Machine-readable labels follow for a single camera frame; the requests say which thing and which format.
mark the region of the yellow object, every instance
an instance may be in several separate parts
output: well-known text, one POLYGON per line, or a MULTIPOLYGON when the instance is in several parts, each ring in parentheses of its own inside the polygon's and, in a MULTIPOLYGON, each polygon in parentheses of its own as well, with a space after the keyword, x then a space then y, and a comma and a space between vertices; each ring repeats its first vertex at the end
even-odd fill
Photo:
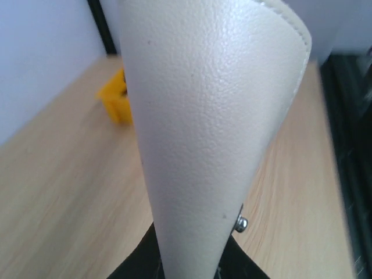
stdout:
POLYGON ((127 84, 124 78, 124 69, 119 70, 115 76, 101 88, 97 97, 101 99, 113 122, 133 124, 127 96, 127 84))

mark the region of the dark object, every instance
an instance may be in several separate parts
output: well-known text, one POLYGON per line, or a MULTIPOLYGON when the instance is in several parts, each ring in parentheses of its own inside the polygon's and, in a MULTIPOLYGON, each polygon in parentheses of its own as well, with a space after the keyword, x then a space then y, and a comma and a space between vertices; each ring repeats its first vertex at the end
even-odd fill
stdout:
POLYGON ((112 40, 109 26, 103 13, 101 3, 99 0, 88 0, 89 8, 91 9, 95 24, 97 25, 99 35, 103 45, 105 46, 107 54, 117 54, 115 44, 112 40))
MULTIPOLYGON (((153 224, 137 248, 108 279, 164 279, 164 271, 153 224)), ((214 279, 269 278, 244 253, 234 238, 230 236, 214 279)))
POLYGON ((331 55, 324 97, 358 279, 372 278, 372 102, 360 57, 331 55))

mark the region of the yellow box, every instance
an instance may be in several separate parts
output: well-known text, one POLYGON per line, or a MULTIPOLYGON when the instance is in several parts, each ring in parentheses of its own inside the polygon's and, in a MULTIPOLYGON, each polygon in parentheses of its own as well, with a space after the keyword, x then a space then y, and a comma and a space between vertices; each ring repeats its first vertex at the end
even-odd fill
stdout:
POLYGON ((101 88, 97 97, 101 99, 113 122, 133 124, 127 96, 124 69, 119 70, 115 76, 101 88))

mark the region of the table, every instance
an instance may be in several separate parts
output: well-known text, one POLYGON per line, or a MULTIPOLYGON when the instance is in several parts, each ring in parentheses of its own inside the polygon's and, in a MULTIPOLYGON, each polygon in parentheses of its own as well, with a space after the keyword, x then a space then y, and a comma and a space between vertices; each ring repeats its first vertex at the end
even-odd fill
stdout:
MULTIPOLYGON (((106 278, 152 222, 135 132, 95 93, 121 67, 92 65, 0 147, 0 277, 106 278)), ((271 278, 353 278, 317 65, 267 150, 235 235, 271 278)))

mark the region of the white leather object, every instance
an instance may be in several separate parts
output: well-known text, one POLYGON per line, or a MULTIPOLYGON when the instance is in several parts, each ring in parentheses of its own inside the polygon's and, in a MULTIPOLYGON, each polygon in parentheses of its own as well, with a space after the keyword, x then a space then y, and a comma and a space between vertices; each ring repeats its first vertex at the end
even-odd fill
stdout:
POLYGON ((301 82, 309 32, 275 0, 119 0, 119 12, 166 278, 213 278, 301 82))

